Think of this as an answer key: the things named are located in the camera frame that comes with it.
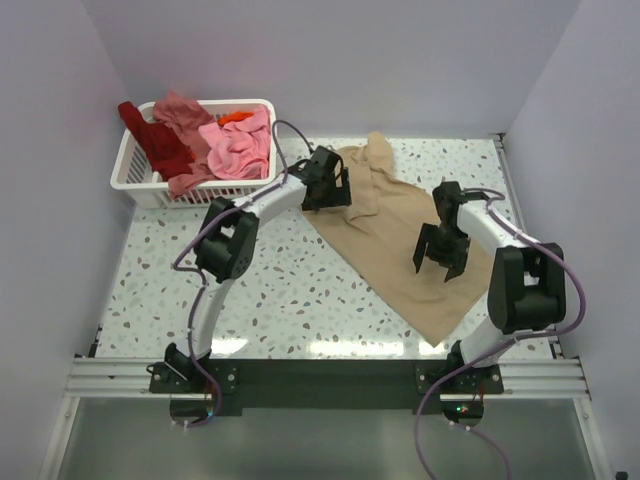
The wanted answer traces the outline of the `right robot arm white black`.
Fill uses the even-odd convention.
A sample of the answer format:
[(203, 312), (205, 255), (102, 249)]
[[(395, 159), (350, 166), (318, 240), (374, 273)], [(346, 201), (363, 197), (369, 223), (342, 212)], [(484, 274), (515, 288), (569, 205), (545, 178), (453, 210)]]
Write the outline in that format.
[(443, 181), (432, 197), (440, 223), (422, 225), (413, 254), (416, 270), (428, 259), (446, 269), (446, 282), (461, 276), (473, 240), (492, 256), (487, 318), (451, 347), (439, 372), (427, 376), (430, 383), (447, 383), (466, 393), (480, 382), (480, 370), (496, 365), (521, 335), (564, 320), (564, 253), (555, 243), (523, 234), (495, 212), (491, 205), (504, 199), (497, 191)]

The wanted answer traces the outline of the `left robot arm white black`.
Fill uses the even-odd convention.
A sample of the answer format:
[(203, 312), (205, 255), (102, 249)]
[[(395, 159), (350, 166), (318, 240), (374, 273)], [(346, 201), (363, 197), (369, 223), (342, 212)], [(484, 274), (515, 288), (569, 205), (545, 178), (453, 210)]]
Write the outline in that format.
[(172, 264), (195, 273), (201, 286), (189, 310), (186, 335), (164, 359), (147, 367), (152, 393), (211, 393), (223, 389), (209, 365), (212, 339), (226, 296), (250, 267), (259, 229), (292, 208), (317, 212), (351, 204), (348, 169), (336, 152), (318, 147), (272, 183), (234, 200), (214, 199), (199, 233)]

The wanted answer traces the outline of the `beige t shirt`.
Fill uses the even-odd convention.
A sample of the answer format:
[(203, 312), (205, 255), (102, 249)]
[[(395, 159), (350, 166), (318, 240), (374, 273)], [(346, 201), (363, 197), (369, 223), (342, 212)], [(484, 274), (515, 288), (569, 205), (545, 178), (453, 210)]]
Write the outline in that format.
[(338, 153), (348, 170), (352, 203), (306, 213), (317, 233), (430, 345), (468, 316), (481, 322), (492, 266), (484, 249), (471, 243), (463, 274), (452, 280), (437, 263), (415, 266), (422, 225), (439, 220), (432, 196), (396, 177), (392, 146), (379, 132)]

